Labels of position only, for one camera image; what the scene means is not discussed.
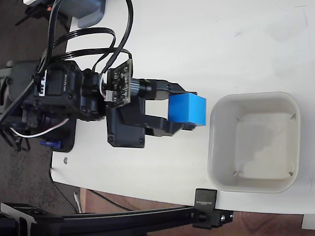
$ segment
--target blue connector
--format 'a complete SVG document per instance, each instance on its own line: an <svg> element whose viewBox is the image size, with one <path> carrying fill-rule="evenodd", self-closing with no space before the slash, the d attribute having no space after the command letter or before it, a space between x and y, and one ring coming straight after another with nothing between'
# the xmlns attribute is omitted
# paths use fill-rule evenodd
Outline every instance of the blue connector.
<svg viewBox="0 0 315 236"><path fill-rule="evenodd" d="M58 141L58 142L39 142L39 144L46 146L46 147L52 147L55 149L61 149L62 148L61 141Z"/></svg>

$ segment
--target white plastic bin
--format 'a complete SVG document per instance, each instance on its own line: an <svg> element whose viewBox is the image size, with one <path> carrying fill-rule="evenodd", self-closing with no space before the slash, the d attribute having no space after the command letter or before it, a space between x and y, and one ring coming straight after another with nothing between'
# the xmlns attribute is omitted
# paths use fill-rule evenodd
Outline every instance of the white plastic bin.
<svg viewBox="0 0 315 236"><path fill-rule="evenodd" d="M298 174L300 129L300 108L287 93L222 98L211 113L209 178L223 191L285 191Z"/></svg>

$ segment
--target wooden floor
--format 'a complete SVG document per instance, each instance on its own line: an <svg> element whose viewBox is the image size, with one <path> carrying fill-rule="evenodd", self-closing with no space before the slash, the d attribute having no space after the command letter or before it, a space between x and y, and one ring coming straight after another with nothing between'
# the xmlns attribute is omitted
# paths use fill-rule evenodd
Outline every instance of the wooden floor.
<svg viewBox="0 0 315 236"><path fill-rule="evenodd" d="M104 194L110 200L132 210L159 209L175 205ZM84 212L114 213L123 210L111 205L88 190L81 190ZM232 223L219 229L195 229L191 225L150 233L151 236L315 236L315 231L302 230L302 215L236 212Z"/></svg>

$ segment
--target white table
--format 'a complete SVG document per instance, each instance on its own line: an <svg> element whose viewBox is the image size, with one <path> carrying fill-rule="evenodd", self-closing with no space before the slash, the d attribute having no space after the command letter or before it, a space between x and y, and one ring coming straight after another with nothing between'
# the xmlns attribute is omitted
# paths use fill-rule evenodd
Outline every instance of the white table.
<svg viewBox="0 0 315 236"><path fill-rule="evenodd" d="M217 208L268 213L315 213L315 1L134 0L134 26L125 46L134 77L165 79L207 98L207 117L225 95L284 91L302 113L300 170L280 194L218 192ZM108 0L98 27L120 39L124 0ZM73 20L71 30L76 30ZM108 35L69 41L67 51L106 47ZM98 56L78 58L91 68ZM125 61L119 56L114 66ZM150 102L167 116L167 102ZM215 189L207 174L209 122L174 137L146 137L144 149L113 148L106 121L78 121L70 153L53 154L54 181L147 200L194 204L196 188Z"/></svg>
<svg viewBox="0 0 315 236"><path fill-rule="evenodd" d="M23 0L23 3L26 4L26 5L31 5L35 1L36 0Z"/></svg>

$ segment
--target bolt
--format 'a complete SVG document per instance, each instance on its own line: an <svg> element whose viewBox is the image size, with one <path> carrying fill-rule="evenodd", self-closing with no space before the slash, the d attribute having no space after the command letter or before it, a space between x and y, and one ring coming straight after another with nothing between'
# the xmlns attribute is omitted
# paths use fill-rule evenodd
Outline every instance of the bolt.
<svg viewBox="0 0 315 236"><path fill-rule="evenodd" d="M38 107L39 105L40 105L40 101L38 100L34 101L33 106Z"/></svg>
<svg viewBox="0 0 315 236"><path fill-rule="evenodd" d="M7 84L7 85L11 85L12 83L13 83L12 78L7 78L7 79L6 79L6 84Z"/></svg>
<svg viewBox="0 0 315 236"><path fill-rule="evenodd" d="M73 99L73 95L72 95L72 94L69 94L69 95L67 96L67 99L68 99L68 100L72 100L72 99Z"/></svg>

